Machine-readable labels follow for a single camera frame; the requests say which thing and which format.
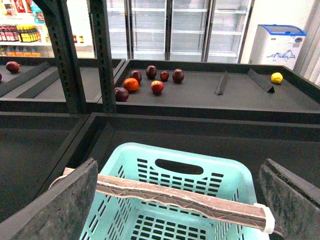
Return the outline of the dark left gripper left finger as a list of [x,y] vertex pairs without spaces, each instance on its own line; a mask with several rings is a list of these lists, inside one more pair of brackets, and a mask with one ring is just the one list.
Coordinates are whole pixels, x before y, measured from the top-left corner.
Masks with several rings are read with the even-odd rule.
[[0,224],[2,240],[78,240],[96,192],[93,158]]

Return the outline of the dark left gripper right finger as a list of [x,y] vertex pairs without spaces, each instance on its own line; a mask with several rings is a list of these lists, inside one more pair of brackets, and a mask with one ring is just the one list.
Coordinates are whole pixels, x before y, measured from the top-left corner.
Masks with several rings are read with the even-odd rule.
[[274,233],[285,240],[320,238],[320,189],[270,158],[259,182],[274,218]]

